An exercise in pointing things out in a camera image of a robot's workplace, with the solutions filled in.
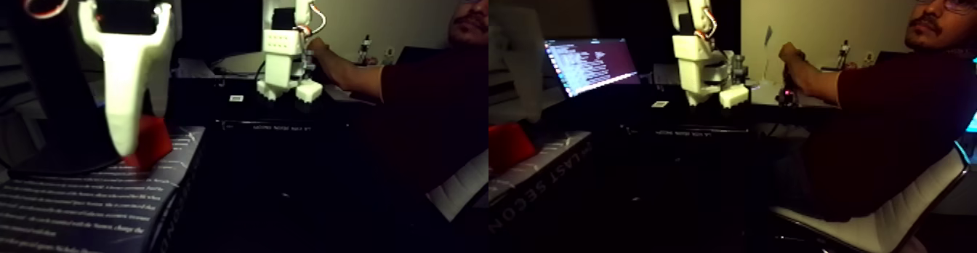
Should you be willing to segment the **person's hand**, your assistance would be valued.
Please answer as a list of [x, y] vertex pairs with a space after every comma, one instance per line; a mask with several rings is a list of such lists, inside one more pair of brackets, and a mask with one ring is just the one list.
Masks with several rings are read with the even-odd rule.
[[341, 57], [337, 56], [330, 49], [329, 45], [327, 45], [326, 42], [319, 37], [312, 37], [307, 42], [307, 49], [313, 52], [315, 61], [318, 63], [319, 67], [322, 67], [324, 70], [328, 70], [335, 65], [335, 63], [338, 63], [339, 60], [341, 60]]

